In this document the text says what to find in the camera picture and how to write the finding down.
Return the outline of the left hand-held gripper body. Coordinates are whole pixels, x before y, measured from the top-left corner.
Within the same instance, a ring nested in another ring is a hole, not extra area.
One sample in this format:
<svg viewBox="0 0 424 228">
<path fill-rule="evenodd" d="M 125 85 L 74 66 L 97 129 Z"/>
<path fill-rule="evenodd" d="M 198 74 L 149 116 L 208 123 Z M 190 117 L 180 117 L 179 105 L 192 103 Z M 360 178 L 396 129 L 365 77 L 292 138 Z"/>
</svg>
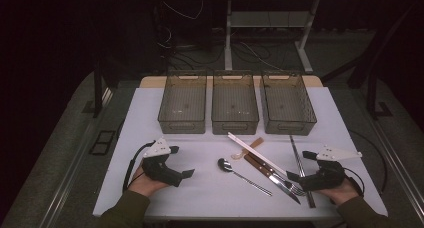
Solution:
<svg viewBox="0 0 424 228">
<path fill-rule="evenodd" d="M 143 154 L 142 168 L 152 180 L 178 187 L 183 180 L 181 173 L 166 165 L 171 155 L 170 147 L 164 138 L 159 138 Z"/>
</svg>

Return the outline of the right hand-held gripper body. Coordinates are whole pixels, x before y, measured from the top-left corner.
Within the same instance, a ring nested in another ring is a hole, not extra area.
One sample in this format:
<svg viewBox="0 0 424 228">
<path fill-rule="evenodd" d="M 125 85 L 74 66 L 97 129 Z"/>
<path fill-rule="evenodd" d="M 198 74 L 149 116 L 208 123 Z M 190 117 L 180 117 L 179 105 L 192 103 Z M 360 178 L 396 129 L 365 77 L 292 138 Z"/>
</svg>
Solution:
<svg viewBox="0 0 424 228">
<path fill-rule="evenodd" d="M 299 184 L 304 191 L 332 189 L 342 184 L 345 171 L 341 160 L 361 158 L 361 152 L 352 152 L 338 148 L 324 147 L 317 153 L 318 171 L 315 174 L 300 177 Z"/>
</svg>

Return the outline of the metal spoon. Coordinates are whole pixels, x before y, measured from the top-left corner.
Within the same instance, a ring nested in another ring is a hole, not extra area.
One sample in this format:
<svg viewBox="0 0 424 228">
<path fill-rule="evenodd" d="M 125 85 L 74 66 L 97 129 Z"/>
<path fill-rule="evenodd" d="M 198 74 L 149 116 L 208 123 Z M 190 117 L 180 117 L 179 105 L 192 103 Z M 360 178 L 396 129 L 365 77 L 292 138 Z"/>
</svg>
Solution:
<svg viewBox="0 0 424 228">
<path fill-rule="evenodd" d="M 257 190 L 259 190 L 259 191 L 261 191 L 262 193 L 266 194 L 267 196 L 269 196 L 269 197 L 271 197 L 271 196 L 272 196 L 272 192 L 271 192 L 271 191 L 269 191 L 269 190 L 267 190 L 267 189 L 263 188 L 262 186 L 260 186 L 260 185 L 256 184 L 255 182 L 253 182 L 253 181 L 251 181 L 251 180 L 247 179 L 246 177 L 242 176 L 241 174 L 237 173 L 237 172 L 233 169 L 232 165 L 231 165 L 231 164 L 230 164 L 230 163 L 229 163 L 226 159 L 224 159 L 224 158 L 220 158 L 220 159 L 217 161 L 217 165 L 218 165 L 218 167 L 219 167 L 222 171 L 227 172 L 227 173 L 232 173 L 232 174 L 236 175 L 237 177 L 241 178 L 241 179 L 242 179 L 243 181 L 245 181 L 246 183 L 248 183 L 248 184 L 250 184 L 251 186 L 255 187 Z"/>
</svg>

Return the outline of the smoky transparent plastic bin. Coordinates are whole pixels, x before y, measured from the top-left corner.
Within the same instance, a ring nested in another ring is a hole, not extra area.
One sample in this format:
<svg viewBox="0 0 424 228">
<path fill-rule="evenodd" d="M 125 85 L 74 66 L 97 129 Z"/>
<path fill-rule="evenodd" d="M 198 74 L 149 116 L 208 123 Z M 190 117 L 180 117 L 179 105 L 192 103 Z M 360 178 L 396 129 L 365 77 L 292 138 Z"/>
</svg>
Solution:
<svg viewBox="0 0 424 228">
<path fill-rule="evenodd" d="M 263 71 L 260 81 L 265 132 L 307 136 L 317 118 L 298 72 Z"/>
<path fill-rule="evenodd" d="M 207 73 L 205 70 L 169 71 L 158 114 L 164 134 L 203 134 Z"/>
<path fill-rule="evenodd" d="M 213 74 L 212 132 L 215 135 L 254 135 L 259 113 L 253 74 L 220 70 Z"/>
</svg>

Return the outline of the small wooden-handled spoon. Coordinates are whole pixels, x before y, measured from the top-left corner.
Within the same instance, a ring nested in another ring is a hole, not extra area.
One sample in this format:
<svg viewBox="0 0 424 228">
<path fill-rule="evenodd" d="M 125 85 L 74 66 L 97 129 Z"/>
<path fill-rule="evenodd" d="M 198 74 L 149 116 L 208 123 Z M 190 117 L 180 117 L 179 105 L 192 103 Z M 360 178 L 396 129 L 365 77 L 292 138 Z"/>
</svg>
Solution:
<svg viewBox="0 0 424 228">
<path fill-rule="evenodd" d="M 257 138 L 255 141 L 253 141 L 250 145 L 251 148 L 255 149 L 257 146 L 261 145 L 264 142 L 262 137 Z M 239 160 L 243 158 L 245 155 L 249 153 L 248 150 L 243 149 L 240 153 L 232 154 L 231 158 L 234 160 Z"/>
</svg>

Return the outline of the person's left hand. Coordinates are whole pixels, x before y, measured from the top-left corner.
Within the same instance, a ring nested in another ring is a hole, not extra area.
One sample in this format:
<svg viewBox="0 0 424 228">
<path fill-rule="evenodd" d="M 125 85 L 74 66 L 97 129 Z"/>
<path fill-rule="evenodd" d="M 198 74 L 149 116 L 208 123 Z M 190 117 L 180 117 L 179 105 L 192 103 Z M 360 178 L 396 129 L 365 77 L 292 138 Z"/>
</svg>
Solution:
<svg viewBox="0 0 424 228">
<path fill-rule="evenodd" d="M 146 197 L 152 196 L 155 192 L 162 188 L 167 187 L 166 183 L 152 180 L 145 173 L 141 166 L 139 166 L 128 185 L 130 191 L 136 192 Z"/>
</svg>

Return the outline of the person's right hand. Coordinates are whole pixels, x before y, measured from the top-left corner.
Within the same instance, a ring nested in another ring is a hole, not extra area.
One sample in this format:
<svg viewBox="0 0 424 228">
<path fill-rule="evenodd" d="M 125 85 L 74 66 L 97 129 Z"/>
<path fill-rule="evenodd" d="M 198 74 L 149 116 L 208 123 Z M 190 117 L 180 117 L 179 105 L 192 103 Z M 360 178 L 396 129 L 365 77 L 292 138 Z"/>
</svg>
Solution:
<svg viewBox="0 0 424 228">
<path fill-rule="evenodd" d="M 340 186 L 332 189 L 319 190 L 319 193 L 330 198 L 336 205 L 341 205 L 359 196 L 352 183 L 347 179 Z"/>
</svg>

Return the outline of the white table mat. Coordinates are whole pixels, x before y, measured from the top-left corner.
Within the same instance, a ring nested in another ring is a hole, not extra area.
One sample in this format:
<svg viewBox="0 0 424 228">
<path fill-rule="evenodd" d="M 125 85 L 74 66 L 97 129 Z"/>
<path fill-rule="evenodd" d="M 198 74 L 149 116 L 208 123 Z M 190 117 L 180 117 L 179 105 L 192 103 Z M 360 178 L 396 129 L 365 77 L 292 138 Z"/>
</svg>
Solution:
<svg viewBox="0 0 424 228">
<path fill-rule="evenodd" d="M 316 162 L 304 159 L 302 151 L 320 152 L 324 147 L 348 151 L 356 149 L 330 91 L 312 87 L 308 91 L 317 123 L 307 136 L 270 135 L 257 130 L 264 142 L 258 150 L 284 170 L 307 174 L 317 171 Z M 162 101 L 160 88 L 135 91 L 126 120 L 93 210 L 103 214 L 122 194 L 130 164 L 138 164 L 140 147 L 163 136 L 157 116 Z M 179 147 L 169 157 L 168 167 L 181 172 L 194 169 L 192 177 L 178 187 L 155 193 L 146 212 L 149 220 L 325 220 L 338 214 L 329 199 L 320 194 L 310 206 L 301 197 L 298 204 L 245 160 L 233 162 L 234 170 L 272 192 L 269 197 L 232 173 L 219 169 L 220 158 L 229 159 L 242 148 L 225 135 L 167 134 L 165 140 Z"/>
</svg>

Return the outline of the black metal stand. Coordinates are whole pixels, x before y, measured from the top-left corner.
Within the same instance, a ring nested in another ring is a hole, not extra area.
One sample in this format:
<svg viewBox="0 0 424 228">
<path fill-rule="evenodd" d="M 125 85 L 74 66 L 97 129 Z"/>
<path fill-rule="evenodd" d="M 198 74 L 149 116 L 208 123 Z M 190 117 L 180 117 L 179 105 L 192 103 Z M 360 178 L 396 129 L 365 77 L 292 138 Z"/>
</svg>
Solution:
<svg viewBox="0 0 424 228">
<path fill-rule="evenodd" d="M 376 103 L 382 80 L 412 117 L 424 122 L 424 0 L 386 1 L 376 17 L 379 24 L 365 51 L 321 80 L 351 71 L 347 84 L 367 86 L 366 110 L 373 118 L 381 116 Z"/>
<path fill-rule="evenodd" d="M 107 60 L 95 59 L 94 63 L 94 114 L 97 118 L 103 108 L 103 94 L 106 88 L 116 87 L 119 76 Z"/>
</svg>

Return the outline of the wooden-handled fork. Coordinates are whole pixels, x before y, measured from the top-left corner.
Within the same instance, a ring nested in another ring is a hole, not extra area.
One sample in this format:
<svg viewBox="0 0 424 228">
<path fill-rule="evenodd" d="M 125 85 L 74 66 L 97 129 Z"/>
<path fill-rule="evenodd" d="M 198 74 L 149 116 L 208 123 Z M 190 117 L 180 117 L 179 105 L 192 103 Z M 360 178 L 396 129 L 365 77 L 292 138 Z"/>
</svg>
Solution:
<svg viewBox="0 0 424 228">
<path fill-rule="evenodd" d="M 274 175 L 276 178 L 278 178 L 293 194 L 295 194 L 298 198 L 298 196 L 305 196 L 306 192 L 303 191 L 301 188 L 297 187 L 295 184 L 291 183 L 290 181 L 287 181 L 282 176 L 280 176 L 277 172 L 274 171 L 274 169 L 269 166 L 266 162 L 264 162 L 262 159 L 254 155 L 253 153 L 249 152 L 247 154 L 248 156 L 251 156 L 255 161 L 260 163 L 262 166 L 264 166 L 268 171 L 271 172 L 272 175 Z"/>
</svg>

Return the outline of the wooden-handled knife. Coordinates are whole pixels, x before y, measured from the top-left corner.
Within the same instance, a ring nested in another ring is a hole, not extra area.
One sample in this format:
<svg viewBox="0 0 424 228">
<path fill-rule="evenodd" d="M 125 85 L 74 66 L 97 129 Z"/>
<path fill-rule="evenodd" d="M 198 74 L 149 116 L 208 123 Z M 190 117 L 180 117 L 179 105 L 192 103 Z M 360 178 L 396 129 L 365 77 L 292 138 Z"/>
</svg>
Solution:
<svg viewBox="0 0 424 228">
<path fill-rule="evenodd" d="M 278 178 L 271 174 L 264 166 L 255 161 L 251 156 L 244 156 L 244 159 L 248 161 L 253 167 L 255 167 L 261 174 L 266 176 L 272 183 L 274 183 L 280 190 L 282 190 L 285 194 L 287 194 L 290 198 L 292 198 L 298 204 L 301 204 L 299 199 L 295 194 L 293 194 Z"/>
</svg>

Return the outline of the black floor frame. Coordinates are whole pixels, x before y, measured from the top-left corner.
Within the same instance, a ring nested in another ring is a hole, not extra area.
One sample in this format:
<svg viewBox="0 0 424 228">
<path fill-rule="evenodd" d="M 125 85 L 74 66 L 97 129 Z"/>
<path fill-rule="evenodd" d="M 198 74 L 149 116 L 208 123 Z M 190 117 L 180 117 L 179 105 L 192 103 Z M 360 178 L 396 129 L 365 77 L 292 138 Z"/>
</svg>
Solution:
<svg viewBox="0 0 424 228">
<path fill-rule="evenodd" d="M 89 153 L 96 156 L 106 155 L 111 147 L 114 135 L 115 132 L 113 130 L 100 131 Z"/>
</svg>

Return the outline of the aluminium floor rail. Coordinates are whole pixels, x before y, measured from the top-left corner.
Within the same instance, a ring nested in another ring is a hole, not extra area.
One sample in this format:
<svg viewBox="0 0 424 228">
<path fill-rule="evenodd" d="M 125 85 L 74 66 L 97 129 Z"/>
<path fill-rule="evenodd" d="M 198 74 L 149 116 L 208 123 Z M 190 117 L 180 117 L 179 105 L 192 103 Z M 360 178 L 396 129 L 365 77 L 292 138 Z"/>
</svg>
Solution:
<svg viewBox="0 0 424 228">
<path fill-rule="evenodd" d="M 112 96 L 106 88 L 103 105 L 108 105 Z M 78 88 L 39 157 L 45 207 L 37 228 L 53 228 L 68 199 L 100 122 L 93 114 L 94 91 Z"/>
<path fill-rule="evenodd" d="M 410 121 L 379 118 L 374 129 L 397 180 L 424 220 L 424 133 Z"/>
</svg>

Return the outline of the white metal desk frame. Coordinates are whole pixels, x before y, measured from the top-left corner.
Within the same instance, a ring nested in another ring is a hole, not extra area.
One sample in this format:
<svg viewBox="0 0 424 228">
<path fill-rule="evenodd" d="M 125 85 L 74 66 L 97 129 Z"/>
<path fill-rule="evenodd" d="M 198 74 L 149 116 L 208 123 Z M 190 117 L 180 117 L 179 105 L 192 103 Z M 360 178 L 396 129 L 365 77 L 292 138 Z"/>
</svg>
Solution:
<svg viewBox="0 0 424 228">
<path fill-rule="evenodd" d="M 226 30 L 225 30 L 225 46 L 224 46 L 224 61 L 225 69 L 233 69 L 233 60 L 232 60 L 232 48 L 231 48 L 231 31 L 233 28 L 257 28 L 257 27 L 268 27 L 268 28 L 294 28 L 294 19 L 291 19 L 291 14 L 302 14 L 302 20 L 304 22 L 301 25 L 303 29 L 301 37 L 294 42 L 296 52 L 301 61 L 303 70 L 306 73 L 312 73 L 313 68 L 310 64 L 310 60 L 305 51 L 305 46 L 314 23 L 316 13 L 319 7 L 321 0 L 311 0 L 310 7 L 306 11 L 301 11 L 300 9 L 292 11 L 278 11 L 278 14 L 282 18 L 286 18 L 284 23 L 278 24 L 272 23 L 272 12 L 271 11 L 255 11 L 252 14 L 252 17 L 255 18 L 253 22 L 247 22 L 246 19 L 248 15 L 245 11 L 234 12 L 232 10 L 232 1 L 227 0 L 226 5 Z"/>
</svg>

